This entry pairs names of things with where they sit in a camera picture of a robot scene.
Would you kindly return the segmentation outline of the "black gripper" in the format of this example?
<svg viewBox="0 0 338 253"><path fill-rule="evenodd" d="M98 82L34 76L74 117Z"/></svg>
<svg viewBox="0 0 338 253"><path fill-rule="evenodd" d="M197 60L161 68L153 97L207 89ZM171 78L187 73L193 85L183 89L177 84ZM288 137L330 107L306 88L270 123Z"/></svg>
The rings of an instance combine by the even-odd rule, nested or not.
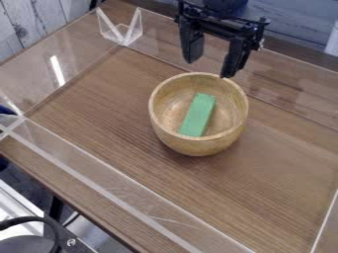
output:
<svg viewBox="0 0 338 253"><path fill-rule="evenodd" d="M251 49L265 43L270 19L242 17L249 0L177 0L174 21L179 27L181 49L185 61L195 62L203 53L205 35L230 41L229 53L221 70L222 78L231 78L245 67Z"/></svg>

